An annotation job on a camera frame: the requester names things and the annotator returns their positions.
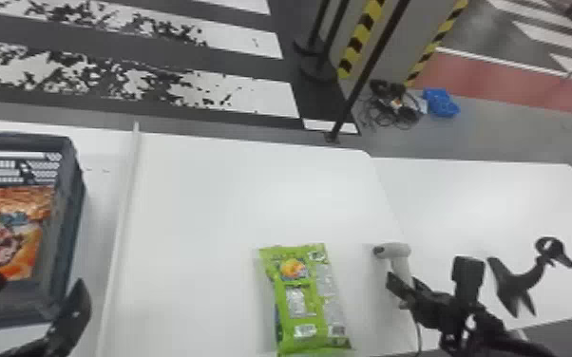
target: orange package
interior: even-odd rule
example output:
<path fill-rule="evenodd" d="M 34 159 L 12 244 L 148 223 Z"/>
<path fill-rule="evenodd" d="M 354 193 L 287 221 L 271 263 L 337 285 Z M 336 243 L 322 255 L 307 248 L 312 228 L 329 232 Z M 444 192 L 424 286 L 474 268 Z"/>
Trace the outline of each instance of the orange package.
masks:
<path fill-rule="evenodd" d="M 0 272 L 9 280 L 31 276 L 50 216 L 53 188 L 0 188 Z"/>

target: hazard stripe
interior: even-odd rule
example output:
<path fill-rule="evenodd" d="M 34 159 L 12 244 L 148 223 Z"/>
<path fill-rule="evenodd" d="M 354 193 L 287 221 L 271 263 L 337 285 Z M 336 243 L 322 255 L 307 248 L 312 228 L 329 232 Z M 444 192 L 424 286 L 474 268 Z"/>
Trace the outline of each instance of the hazard stripe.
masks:
<path fill-rule="evenodd" d="M 437 34 L 434 36 L 434 39 L 432 39 L 432 41 L 426 46 L 424 52 L 421 55 L 421 58 L 410 70 L 410 74 L 408 75 L 408 78 L 404 82 L 404 85 L 406 87 L 412 86 L 417 77 L 419 77 L 419 74 L 424 69 L 430 58 L 432 57 L 432 54 L 434 54 L 434 51 L 439 47 L 439 45 L 444 40 L 448 32 L 452 29 L 454 23 L 457 21 L 457 18 L 464 12 L 464 9 L 466 9 L 467 1 L 468 0 L 459 0 L 456 2 L 456 4 L 454 4 L 454 8 L 452 9 L 452 12 L 448 16 L 448 18 L 446 19 L 446 21 L 444 21 L 443 24 L 441 24 L 441 26 L 439 26 L 439 29 L 437 29 Z"/>
<path fill-rule="evenodd" d="M 346 46 L 344 57 L 339 62 L 337 75 L 339 78 L 347 78 L 351 75 L 354 65 L 361 58 L 361 51 L 371 38 L 372 29 L 381 17 L 382 8 L 386 0 L 369 1 L 362 12 L 357 26 L 354 28 L 353 37 Z"/>

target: chip bag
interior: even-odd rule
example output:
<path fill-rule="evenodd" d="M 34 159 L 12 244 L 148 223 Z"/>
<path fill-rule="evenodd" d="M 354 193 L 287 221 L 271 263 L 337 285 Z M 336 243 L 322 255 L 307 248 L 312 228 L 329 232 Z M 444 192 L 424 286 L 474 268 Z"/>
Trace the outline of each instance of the chip bag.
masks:
<path fill-rule="evenodd" d="M 9 280 L 31 276 L 50 216 L 53 188 L 0 188 L 0 273 Z"/>
<path fill-rule="evenodd" d="M 271 247 L 259 255 L 275 290 L 278 353 L 350 352 L 326 247 Z"/>

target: metal pole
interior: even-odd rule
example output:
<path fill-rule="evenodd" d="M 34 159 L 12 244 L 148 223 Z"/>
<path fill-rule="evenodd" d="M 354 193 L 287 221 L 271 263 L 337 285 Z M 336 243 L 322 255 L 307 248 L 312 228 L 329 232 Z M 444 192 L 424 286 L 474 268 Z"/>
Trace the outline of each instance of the metal pole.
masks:
<path fill-rule="evenodd" d="M 334 16 L 331 29 L 328 31 L 328 37 L 324 43 L 324 49 L 317 56 L 317 58 L 304 58 L 302 59 L 299 69 L 301 73 L 311 81 L 326 84 L 334 81 L 337 78 L 337 70 L 331 64 L 329 54 L 333 46 L 334 38 L 337 36 L 341 21 L 344 19 L 344 14 L 348 8 L 350 0 L 341 0 L 337 7 L 337 13 Z"/>
<path fill-rule="evenodd" d="M 331 4 L 331 0 L 322 0 L 321 6 L 319 7 L 319 12 L 317 13 L 317 17 L 315 18 L 315 23 L 313 24 L 313 30 L 311 31 L 311 35 L 308 37 L 308 47 L 312 47 L 317 41 L 317 36 L 319 36 L 319 29 L 321 28 L 321 23 L 324 21 L 324 17 L 326 15 L 326 10 L 328 10 L 328 6 Z"/>
<path fill-rule="evenodd" d="M 313 28 L 308 36 L 308 39 L 304 35 L 297 36 L 293 40 L 293 45 L 295 45 L 295 50 L 304 56 L 316 56 L 321 53 L 321 48 L 316 46 L 317 39 L 319 38 L 319 29 L 321 24 L 324 22 L 324 17 L 326 17 L 326 11 L 328 6 L 331 4 L 331 0 L 322 0 L 319 10 L 317 11 L 317 16 L 315 22 L 313 23 Z"/>
<path fill-rule="evenodd" d="M 344 125 L 344 122 L 346 122 L 346 118 L 351 114 L 354 102 L 356 102 L 357 98 L 359 98 L 359 94 L 361 93 L 361 90 L 364 88 L 364 85 L 366 85 L 366 81 L 368 81 L 368 79 L 371 77 L 374 66 L 377 64 L 377 61 L 379 61 L 379 57 L 381 57 L 381 54 L 384 52 L 384 49 L 386 48 L 388 41 L 391 39 L 392 34 L 399 25 L 401 17 L 404 15 L 404 12 L 406 12 L 409 3 L 410 0 L 399 0 L 396 8 L 394 8 L 394 12 L 392 13 L 391 19 L 386 24 L 386 27 L 384 28 L 384 31 L 382 32 L 381 37 L 379 38 L 379 41 L 377 41 L 377 45 L 372 50 L 371 58 L 368 59 L 368 62 L 366 63 L 364 70 L 361 72 L 361 75 L 357 79 L 357 83 L 354 85 L 353 91 L 351 92 L 351 95 L 346 101 L 346 106 L 344 106 L 344 110 L 342 111 L 341 115 L 337 119 L 337 122 L 333 126 L 333 130 L 330 133 L 324 134 L 327 142 L 337 142 L 337 136 L 339 135 L 339 130 L 341 130 L 341 127 Z"/>
<path fill-rule="evenodd" d="M 334 38 L 337 36 L 337 32 L 339 31 L 341 20 L 344 19 L 344 14 L 348 8 L 349 1 L 350 0 L 341 0 L 341 3 L 339 3 L 337 14 L 334 16 L 331 29 L 328 31 L 328 37 L 326 38 L 324 49 L 321 51 L 321 55 L 317 57 L 317 70 L 321 69 L 324 66 L 324 63 L 329 60 L 328 55 L 331 53 L 331 47 L 333 46 Z"/>

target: black plastic crate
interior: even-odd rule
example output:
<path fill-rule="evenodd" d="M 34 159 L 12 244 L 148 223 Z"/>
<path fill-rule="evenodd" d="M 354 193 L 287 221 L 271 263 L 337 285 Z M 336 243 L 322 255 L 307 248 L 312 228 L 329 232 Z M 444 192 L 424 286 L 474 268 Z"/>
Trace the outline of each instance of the black plastic crate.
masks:
<path fill-rule="evenodd" d="M 82 170 L 69 138 L 19 133 L 0 133 L 0 170 L 8 170 L 0 171 L 0 187 L 54 187 L 31 277 L 10 281 L 0 293 L 0 328 L 45 323 L 67 293 L 86 192 Z"/>

